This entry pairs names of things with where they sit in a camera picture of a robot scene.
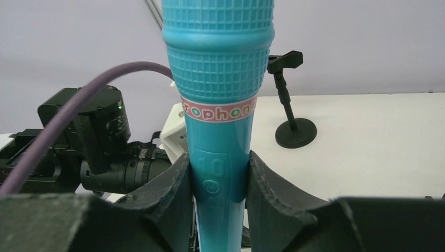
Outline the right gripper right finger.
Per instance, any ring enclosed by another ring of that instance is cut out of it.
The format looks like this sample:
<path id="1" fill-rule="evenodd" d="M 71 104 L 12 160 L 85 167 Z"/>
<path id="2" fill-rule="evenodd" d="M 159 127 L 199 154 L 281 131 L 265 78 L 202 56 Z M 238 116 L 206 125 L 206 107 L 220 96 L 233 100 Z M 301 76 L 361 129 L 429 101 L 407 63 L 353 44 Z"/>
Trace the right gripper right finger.
<path id="1" fill-rule="evenodd" d="M 249 156 L 252 251 L 444 251 L 444 200 L 340 197 L 296 187 Z"/>

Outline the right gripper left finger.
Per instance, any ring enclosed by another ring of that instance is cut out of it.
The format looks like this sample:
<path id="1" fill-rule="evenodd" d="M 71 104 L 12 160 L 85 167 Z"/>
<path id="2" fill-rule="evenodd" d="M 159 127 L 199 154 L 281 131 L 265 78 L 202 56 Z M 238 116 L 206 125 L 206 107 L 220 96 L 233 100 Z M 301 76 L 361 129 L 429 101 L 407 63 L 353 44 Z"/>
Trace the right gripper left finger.
<path id="1" fill-rule="evenodd" d="M 92 195 L 1 197 L 1 251 L 188 251 L 189 157 L 110 203 Z"/>

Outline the blue toy microphone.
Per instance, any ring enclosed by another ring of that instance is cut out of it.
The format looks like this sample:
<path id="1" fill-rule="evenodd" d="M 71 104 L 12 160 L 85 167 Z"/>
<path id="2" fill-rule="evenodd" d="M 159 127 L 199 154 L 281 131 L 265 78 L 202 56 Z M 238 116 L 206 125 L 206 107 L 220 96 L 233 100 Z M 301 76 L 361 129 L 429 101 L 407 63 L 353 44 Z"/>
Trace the blue toy microphone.
<path id="1" fill-rule="evenodd" d="M 252 122 L 273 1 L 162 1 L 181 95 L 201 251 L 240 251 Z"/>

